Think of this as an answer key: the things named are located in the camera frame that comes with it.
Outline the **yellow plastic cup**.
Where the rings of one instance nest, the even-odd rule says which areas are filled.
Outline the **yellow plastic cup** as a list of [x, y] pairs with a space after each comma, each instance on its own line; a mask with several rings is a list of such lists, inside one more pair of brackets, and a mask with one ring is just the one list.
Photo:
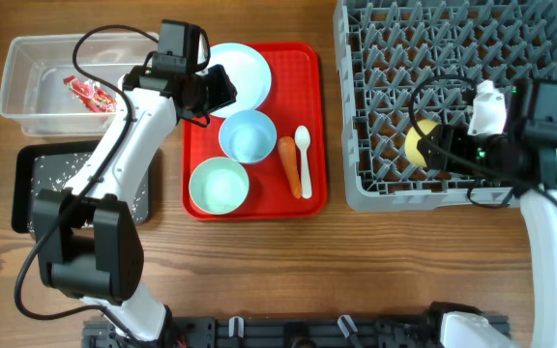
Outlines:
[[[417, 123], [417, 126], [425, 135], [428, 135], [438, 126], [438, 123], [431, 120], [421, 120]], [[412, 164], [420, 167], [427, 167], [425, 160], [426, 155], [424, 155], [419, 149], [421, 140], [422, 137], [416, 132], [414, 128], [411, 128], [405, 138], [404, 153], [406, 158]]]

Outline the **red snack wrapper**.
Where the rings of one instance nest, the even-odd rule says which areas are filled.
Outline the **red snack wrapper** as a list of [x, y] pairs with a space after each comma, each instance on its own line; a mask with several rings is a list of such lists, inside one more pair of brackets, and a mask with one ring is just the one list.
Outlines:
[[116, 100], [100, 87], [98, 82], [87, 80], [81, 82], [71, 75], [63, 80], [65, 86], [79, 99], [84, 106], [94, 113], [114, 112]]

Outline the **light blue bowl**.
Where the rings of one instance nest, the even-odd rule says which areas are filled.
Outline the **light blue bowl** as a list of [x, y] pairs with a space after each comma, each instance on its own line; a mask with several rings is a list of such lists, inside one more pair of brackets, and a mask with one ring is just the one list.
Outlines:
[[243, 110], [225, 118], [219, 130], [222, 151], [244, 164], [259, 163], [267, 158], [277, 140], [274, 122], [257, 110]]

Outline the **green bowl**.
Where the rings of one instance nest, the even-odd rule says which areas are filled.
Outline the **green bowl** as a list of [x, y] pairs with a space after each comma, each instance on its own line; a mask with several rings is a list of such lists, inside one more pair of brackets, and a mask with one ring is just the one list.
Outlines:
[[237, 210], [248, 197], [249, 175], [233, 159], [206, 159], [193, 170], [189, 192], [194, 205], [204, 213], [226, 215]]

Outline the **white rice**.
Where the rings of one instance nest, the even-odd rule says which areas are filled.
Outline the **white rice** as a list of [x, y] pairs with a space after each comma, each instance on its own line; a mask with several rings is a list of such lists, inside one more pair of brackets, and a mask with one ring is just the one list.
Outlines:
[[[91, 157], [90, 152], [39, 156], [34, 159], [30, 178], [29, 208], [42, 189], [60, 191]], [[146, 172], [139, 184], [130, 210], [135, 224], [143, 224], [150, 217], [150, 177]]]

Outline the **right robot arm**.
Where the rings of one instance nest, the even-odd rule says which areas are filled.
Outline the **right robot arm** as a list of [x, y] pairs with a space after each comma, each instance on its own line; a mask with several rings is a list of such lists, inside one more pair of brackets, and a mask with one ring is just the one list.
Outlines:
[[557, 347], [557, 81], [519, 79], [508, 95], [490, 80], [468, 84], [466, 127], [419, 120], [408, 103], [406, 157], [420, 167], [511, 184], [532, 258], [531, 344]]

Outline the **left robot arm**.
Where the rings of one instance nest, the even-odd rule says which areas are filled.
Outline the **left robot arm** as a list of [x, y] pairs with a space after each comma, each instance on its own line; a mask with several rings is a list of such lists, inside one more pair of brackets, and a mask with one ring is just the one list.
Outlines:
[[43, 189], [32, 208], [36, 244], [15, 283], [15, 305], [25, 316], [21, 289], [32, 263], [44, 286], [98, 310], [116, 339], [134, 347], [180, 347], [169, 307], [142, 283], [144, 251], [132, 218], [136, 191], [157, 150], [181, 121], [201, 128], [212, 112], [236, 101], [236, 89], [197, 25], [166, 19], [157, 47], [117, 83], [115, 116], [91, 157], [61, 190]]

